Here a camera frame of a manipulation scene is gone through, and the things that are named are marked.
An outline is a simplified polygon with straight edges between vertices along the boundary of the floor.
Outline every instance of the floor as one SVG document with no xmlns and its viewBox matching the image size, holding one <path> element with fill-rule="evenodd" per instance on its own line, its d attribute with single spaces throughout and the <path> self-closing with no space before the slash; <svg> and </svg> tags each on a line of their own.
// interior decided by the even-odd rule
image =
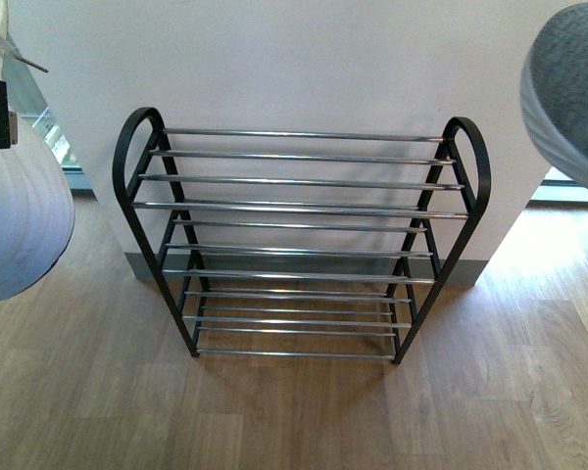
<svg viewBox="0 0 588 470">
<path fill-rule="evenodd" d="M 588 210 L 523 213 L 403 363 L 187 353 L 93 199 L 0 303 L 0 469 L 588 469 Z"/>
</svg>

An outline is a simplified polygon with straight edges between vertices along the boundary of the glass panel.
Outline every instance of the glass panel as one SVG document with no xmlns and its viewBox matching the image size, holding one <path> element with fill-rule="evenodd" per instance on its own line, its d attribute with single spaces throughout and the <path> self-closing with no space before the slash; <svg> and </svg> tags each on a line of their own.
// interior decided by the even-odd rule
<svg viewBox="0 0 588 470">
<path fill-rule="evenodd" d="M 11 37 L 7 39 L 15 47 Z M 37 131 L 63 168 L 80 169 L 68 139 L 48 107 L 28 66 L 7 56 L 4 61 L 3 78 L 7 82 L 11 109 Z"/>
</svg>

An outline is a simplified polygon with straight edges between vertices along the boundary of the gray fabric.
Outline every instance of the gray fabric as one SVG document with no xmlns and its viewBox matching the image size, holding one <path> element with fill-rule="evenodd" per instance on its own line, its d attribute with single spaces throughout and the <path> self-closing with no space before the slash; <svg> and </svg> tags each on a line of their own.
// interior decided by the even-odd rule
<svg viewBox="0 0 588 470">
<path fill-rule="evenodd" d="M 554 15 L 530 52 L 541 106 L 561 135 L 588 158 L 588 3 Z"/>
</svg>

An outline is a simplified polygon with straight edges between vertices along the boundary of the white object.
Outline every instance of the white object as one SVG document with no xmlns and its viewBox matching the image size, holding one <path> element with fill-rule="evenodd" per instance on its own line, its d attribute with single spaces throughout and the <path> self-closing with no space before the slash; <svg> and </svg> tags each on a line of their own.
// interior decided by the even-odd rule
<svg viewBox="0 0 588 470">
<path fill-rule="evenodd" d="M 0 0 L 0 35 L 8 11 Z M 0 49 L 0 79 L 3 52 Z M 37 282 L 57 262 L 74 229 L 63 171 L 41 137 L 18 117 L 19 143 L 0 150 L 0 300 Z"/>
</svg>

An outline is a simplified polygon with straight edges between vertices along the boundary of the white wall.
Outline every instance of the white wall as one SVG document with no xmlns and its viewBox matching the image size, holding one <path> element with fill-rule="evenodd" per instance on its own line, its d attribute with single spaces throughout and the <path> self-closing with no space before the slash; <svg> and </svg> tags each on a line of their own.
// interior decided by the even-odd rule
<svg viewBox="0 0 588 470">
<path fill-rule="evenodd" d="M 11 33 L 125 251 L 111 158 L 137 107 L 168 126 L 439 134 L 481 128 L 493 195 L 464 259 L 490 259 L 548 165 L 524 130 L 518 78 L 569 1 L 12 0 Z M 441 242 L 443 249 L 448 245 Z"/>
</svg>

